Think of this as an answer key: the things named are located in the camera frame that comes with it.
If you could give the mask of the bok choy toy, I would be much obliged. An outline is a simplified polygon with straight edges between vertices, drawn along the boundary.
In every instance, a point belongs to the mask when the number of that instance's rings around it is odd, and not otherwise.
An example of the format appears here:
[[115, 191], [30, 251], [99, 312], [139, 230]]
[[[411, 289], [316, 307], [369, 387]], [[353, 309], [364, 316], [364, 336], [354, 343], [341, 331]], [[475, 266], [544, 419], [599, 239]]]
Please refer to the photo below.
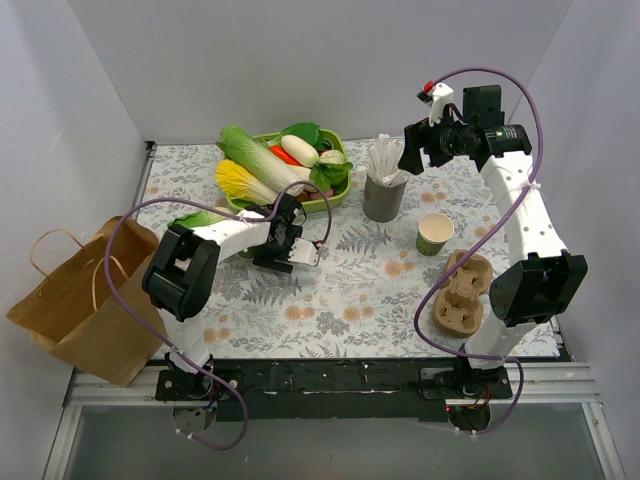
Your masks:
[[341, 190], [346, 184], [353, 164], [339, 150], [327, 150], [319, 155], [311, 168], [310, 181], [323, 192]]

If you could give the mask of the white wrapped straws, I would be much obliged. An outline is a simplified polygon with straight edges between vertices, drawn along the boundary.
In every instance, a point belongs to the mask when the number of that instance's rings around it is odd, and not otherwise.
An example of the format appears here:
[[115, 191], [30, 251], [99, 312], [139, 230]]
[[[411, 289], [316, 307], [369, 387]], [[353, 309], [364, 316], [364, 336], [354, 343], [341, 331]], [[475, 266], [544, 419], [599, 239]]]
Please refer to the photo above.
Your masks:
[[403, 152], [403, 140], [392, 138], [387, 134], [379, 134], [369, 147], [368, 176], [382, 187], [392, 188], [404, 185], [409, 180], [409, 173], [398, 167]]

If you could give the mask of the green paper coffee cup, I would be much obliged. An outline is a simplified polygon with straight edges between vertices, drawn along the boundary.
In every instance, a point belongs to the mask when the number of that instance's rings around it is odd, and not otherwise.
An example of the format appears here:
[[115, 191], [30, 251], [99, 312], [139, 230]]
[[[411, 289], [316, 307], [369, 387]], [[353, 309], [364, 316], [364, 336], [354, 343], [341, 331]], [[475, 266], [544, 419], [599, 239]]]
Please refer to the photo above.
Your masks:
[[256, 255], [256, 248], [255, 247], [249, 247], [247, 249], [239, 251], [238, 255], [243, 259], [253, 259], [255, 257], [255, 255]]

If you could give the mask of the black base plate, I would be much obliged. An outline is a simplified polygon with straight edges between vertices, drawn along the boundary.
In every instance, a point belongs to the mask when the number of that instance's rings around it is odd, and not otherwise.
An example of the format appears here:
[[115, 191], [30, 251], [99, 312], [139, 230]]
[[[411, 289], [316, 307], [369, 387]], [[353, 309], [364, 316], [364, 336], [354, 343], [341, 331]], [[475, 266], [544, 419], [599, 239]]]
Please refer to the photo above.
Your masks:
[[217, 360], [214, 375], [241, 395], [200, 374], [169, 366], [155, 398], [214, 409], [220, 422], [280, 419], [402, 418], [445, 422], [446, 403], [482, 408], [509, 400], [515, 387], [505, 368], [472, 372], [458, 358]]

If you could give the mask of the small green cabbage toy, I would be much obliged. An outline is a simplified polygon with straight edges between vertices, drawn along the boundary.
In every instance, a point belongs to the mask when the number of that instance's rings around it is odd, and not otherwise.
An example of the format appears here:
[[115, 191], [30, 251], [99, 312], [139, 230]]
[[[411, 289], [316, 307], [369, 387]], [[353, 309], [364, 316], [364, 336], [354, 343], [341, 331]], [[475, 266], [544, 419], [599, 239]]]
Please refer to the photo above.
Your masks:
[[227, 208], [219, 208], [215, 212], [209, 210], [200, 210], [193, 213], [189, 213], [182, 217], [172, 220], [168, 226], [180, 225], [185, 228], [194, 229], [198, 227], [206, 227], [215, 223], [229, 220], [235, 215], [234, 212]]

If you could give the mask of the aluminium frame rail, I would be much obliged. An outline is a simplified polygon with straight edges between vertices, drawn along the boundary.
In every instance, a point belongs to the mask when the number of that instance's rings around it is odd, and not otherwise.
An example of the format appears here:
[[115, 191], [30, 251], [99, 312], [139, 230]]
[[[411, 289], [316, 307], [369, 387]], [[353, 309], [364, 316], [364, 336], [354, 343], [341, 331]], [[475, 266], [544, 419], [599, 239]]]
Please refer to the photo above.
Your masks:
[[[155, 399], [155, 393], [164, 369], [161, 362], [151, 362], [128, 388], [110, 385], [84, 372], [74, 372], [65, 394], [62, 418], [43, 477], [64, 477], [85, 407], [161, 407], [163, 404]], [[587, 363], [527, 362], [524, 365], [524, 389], [519, 403], [580, 405], [604, 477], [624, 477], [624, 470], [604, 418], [601, 395]]]

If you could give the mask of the brown paper bag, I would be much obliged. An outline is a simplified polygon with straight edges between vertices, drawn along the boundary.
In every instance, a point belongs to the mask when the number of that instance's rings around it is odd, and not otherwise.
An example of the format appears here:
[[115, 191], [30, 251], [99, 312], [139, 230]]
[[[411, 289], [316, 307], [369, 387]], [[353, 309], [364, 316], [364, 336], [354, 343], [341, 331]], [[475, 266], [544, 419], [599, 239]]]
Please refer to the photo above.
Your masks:
[[14, 305], [7, 318], [30, 332], [51, 356], [120, 387], [128, 386], [162, 342], [139, 324], [113, 297], [104, 275], [110, 268], [117, 292], [161, 334], [158, 310], [141, 288], [143, 274], [158, 246], [154, 233], [133, 219], [116, 234], [108, 260], [107, 241], [119, 219], [107, 221], [55, 270], [34, 268], [44, 280]]

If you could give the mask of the green leafy vegetable toy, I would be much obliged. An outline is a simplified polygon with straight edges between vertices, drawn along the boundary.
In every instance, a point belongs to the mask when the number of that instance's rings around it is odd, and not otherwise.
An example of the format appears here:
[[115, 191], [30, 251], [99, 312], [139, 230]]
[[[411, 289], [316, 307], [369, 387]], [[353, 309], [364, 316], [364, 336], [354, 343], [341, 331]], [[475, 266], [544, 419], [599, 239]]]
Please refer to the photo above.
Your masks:
[[300, 138], [314, 149], [321, 151], [324, 149], [324, 136], [320, 127], [312, 122], [299, 122], [293, 124], [280, 132], [281, 136], [292, 135]]

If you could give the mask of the floral table mat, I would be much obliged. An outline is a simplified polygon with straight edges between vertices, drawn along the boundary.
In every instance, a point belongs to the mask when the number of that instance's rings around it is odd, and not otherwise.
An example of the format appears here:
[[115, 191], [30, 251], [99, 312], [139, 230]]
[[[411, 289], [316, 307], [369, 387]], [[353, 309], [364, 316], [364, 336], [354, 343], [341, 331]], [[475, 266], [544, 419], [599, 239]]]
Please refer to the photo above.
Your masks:
[[[496, 273], [509, 265], [490, 190], [474, 164], [456, 159], [409, 180], [397, 218], [379, 224], [362, 209], [369, 142], [348, 141], [351, 189], [330, 212], [310, 214], [303, 235], [326, 238], [317, 267], [291, 274], [232, 257], [217, 269], [201, 313], [204, 340], [217, 359], [440, 356], [459, 340], [431, 320], [428, 290], [448, 257], [477, 246]], [[434, 256], [416, 249], [418, 223], [442, 213], [455, 232]]]

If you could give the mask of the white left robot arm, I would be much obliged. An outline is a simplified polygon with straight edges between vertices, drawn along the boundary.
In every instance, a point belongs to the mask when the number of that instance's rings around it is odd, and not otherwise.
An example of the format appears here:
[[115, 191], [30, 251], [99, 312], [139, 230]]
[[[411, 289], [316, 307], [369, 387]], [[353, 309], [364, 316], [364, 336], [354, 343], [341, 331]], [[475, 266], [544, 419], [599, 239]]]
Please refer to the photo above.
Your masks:
[[168, 360], [181, 370], [178, 387], [193, 400], [205, 398], [213, 386], [203, 369], [210, 360], [204, 340], [201, 311], [211, 296], [218, 265], [242, 252], [255, 266], [291, 273], [295, 263], [315, 266], [317, 247], [302, 238], [294, 221], [303, 214], [301, 203], [284, 195], [280, 203], [216, 214], [212, 220], [196, 216], [171, 224], [143, 276], [142, 288], [158, 308], [171, 342]]

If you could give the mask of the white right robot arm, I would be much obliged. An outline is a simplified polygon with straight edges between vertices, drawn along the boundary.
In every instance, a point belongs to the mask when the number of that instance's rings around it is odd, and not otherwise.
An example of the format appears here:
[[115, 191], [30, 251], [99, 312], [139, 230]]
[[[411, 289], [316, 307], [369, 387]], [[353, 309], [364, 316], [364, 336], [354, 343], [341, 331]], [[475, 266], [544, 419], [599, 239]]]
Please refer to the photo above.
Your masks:
[[588, 267], [584, 256], [568, 251], [552, 225], [535, 181], [541, 161], [532, 158], [524, 128], [505, 124], [500, 86], [465, 89], [461, 108], [453, 96], [441, 81], [419, 92], [429, 115], [406, 127], [398, 166], [417, 175], [424, 170], [423, 155], [433, 167], [466, 156], [475, 162], [502, 216], [496, 226], [506, 232], [510, 266], [489, 287], [490, 313], [455, 351], [450, 369], [421, 374], [427, 389], [446, 388], [471, 398], [505, 381], [504, 365], [513, 348], [567, 309]]

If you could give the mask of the brown cardboard cup carrier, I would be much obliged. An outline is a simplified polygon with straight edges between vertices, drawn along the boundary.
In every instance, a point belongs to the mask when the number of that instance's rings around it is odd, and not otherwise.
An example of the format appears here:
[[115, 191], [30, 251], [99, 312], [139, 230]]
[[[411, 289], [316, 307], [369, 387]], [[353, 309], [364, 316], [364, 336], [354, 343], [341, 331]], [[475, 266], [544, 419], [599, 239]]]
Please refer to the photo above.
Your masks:
[[432, 322], [457, 338], [469, 338], [482, 323], [486, 295], [493, 279], [493, 267], [485, 257], [474, 254], [440, 288], [432, 309]]

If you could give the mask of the yellow napa cabbage toy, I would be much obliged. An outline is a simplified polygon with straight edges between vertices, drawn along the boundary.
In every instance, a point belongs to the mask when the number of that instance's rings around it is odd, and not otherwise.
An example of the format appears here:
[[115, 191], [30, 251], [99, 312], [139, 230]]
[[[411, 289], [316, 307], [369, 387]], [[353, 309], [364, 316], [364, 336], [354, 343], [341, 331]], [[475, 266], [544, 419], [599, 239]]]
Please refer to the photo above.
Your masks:
[[244, 167], [231, 160], [222, 160], [216, 168], [216, 181], [232, 200], [244, 200], [257, 205], [276, 201], [278, 193], [264, 184]]

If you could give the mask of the green plastic tray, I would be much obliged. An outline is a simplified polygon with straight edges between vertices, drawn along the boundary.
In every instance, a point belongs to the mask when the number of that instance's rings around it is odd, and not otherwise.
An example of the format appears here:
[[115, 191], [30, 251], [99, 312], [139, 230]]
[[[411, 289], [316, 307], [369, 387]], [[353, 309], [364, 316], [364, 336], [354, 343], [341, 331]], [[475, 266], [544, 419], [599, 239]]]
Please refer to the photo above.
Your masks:
[[[321, 132], [324, 136], [324, 139], [329, 141], [338, 151], [340, 151], [345, 156], [346, 159], [348, 159], [346, 148], [343, 145], [341, 137], [337, 133], [329, 129], [321, 128]], [[274, 140], [276, 136], [277, 133], [272, 132], [256, 135], [255, 139], [267, 142], [270, 140]], [[342, 203], [343, 198], [351, 189], [351, 184], [352, 173], [351, 171], [348, 171], [345, 179], [333, 188], [334, 195], [328, 198], [331, 207], [337, 207]], [[243, 208], [250, 205], [250, 203], [248, 201], [245, 201], [244, 199], [233, 199], [229, 195], [225, 195], [225, 197], [229, 207], [236, 211], [242, 210]], [[302, 206], [307, 213], [315, 213], [326, 210], [326, 204], [323, 200], [308, 200], [303, 202]]]

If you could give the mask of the green napa cabbage toy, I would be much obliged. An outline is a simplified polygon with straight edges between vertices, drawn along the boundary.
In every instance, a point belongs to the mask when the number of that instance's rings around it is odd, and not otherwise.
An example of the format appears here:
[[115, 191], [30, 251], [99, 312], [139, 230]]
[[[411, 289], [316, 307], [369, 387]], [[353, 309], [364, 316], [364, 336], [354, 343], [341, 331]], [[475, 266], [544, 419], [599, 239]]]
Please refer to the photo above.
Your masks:
[[304, 185], [303, 178], [273, 154], [263, 143], [254, 139], [239, 125], [227, 125], [220, 134], [216, 145], [225, 157], [242, 166], [254, 177], [277, 193], [289, 185], [290, 195], [299, 195]]

